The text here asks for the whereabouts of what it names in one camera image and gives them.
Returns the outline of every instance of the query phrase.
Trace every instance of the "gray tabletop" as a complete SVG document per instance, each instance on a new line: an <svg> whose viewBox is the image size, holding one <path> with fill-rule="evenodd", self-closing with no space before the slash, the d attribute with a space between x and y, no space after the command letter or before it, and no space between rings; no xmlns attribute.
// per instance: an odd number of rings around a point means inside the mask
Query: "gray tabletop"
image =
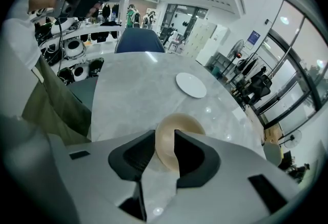
<svg viewBox="0 0 328 224"><path fill-rule="evenodd" d="M186 95L175 77L197 76L206 86L202 99ZM148 129L172 113L196 118L206 135L252 149L265 158L260 136L229 92L203 66L190 58L164 53L121 53L105 58L92 107L92 141ZM142 175L148 221L159 215L176 194L179 174L154 154Z"/></svg>

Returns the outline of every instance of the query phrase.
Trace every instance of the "white cloth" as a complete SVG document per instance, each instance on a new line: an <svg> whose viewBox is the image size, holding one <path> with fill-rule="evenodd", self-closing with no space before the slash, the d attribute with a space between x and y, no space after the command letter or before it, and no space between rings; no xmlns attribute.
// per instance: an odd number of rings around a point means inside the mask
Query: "white cloth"
<svg viewBox="0 0 328 224"><path fill-rule="evenodd" d="M29 0L16 0L3 22L3 38L29 69L35 66L41 50L35 39L35 27L29 19Z"/></svg>

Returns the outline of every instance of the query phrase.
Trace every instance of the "blue chair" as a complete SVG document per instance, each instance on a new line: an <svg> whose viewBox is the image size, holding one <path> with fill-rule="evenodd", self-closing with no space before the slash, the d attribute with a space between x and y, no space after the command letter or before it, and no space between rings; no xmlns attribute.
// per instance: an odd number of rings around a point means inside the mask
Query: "blue chair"
<svg viewBox="0 0 328 224"><path fill-rule="evenodd" d="M115 48L115 53L158 52L165 49L153 30L127 28Z"/></svg>

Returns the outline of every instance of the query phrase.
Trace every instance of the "black cable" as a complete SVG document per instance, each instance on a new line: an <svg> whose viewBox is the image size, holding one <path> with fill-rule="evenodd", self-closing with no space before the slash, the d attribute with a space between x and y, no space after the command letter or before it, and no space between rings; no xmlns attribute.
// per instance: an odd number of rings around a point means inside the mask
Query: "black cable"
<svg viewBox="0 0 328 224"><path fill-rule="evenodd" d="M62 37L63 37L62 25L60 23L59 18L56 18L56 20L58 21L59 30L60 30L59 48L58 48L58 50L61 50L61 58L60 58L60 62L59 62L58 72L57 72L57 76L58 76L59 75L59 71L60 71L60 67L62 66L62 61L63 61L63 58L64 58L64 49L62 47Z"/></svg>

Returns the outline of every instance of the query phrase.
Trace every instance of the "person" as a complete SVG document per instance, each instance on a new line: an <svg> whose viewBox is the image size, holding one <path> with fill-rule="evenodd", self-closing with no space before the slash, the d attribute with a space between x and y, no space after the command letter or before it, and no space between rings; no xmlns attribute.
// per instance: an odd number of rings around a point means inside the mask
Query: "person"
<svg viewBox="0 0 328 224"><path fill-rule="evenodd" d="M90 142L87 139L91 111L56 76L41 55L34 36L30 11L54 8L56 0L16 0L3 22L3 38L16 56L39 79L22 113L26 121L45 132L60 136L65 145ZM86 15L90 17L100 4Z"/></svg>
<svg viewBox="0 0 328 224"><path fill-rule="evenodd" d="M133 4L130 4L128 7L128 13L127 13L127 28L133 27L133 21L132 16L135 14L135 8Z"/></svg>
<svg viewBox="0 0 328 224"><path fill-rule="evenodd" d="M153 26L153 23L155 23L155 19L154 19L154 16L155 16L155 12L154 11L151 11L149 13L149 24L148 24L148 29L152 29L152 26Z"/></svg>
<svg viewBox="0 0 328 224"><path fill-rule="evenodd" d="M298 184L300 184L305 176L307 170L310 170L309 164L304 164L303 167L296 167L295 165L291 166L292 170L288 173L293 179L296 180Z"/></svg>
<svg viewBox="0 0 328 224"><path fill-rule="evenodd" d="M148 25L150 25L150 20L149 20L148 13L146 13L142 18L142 28L147 29Z"/></svg>

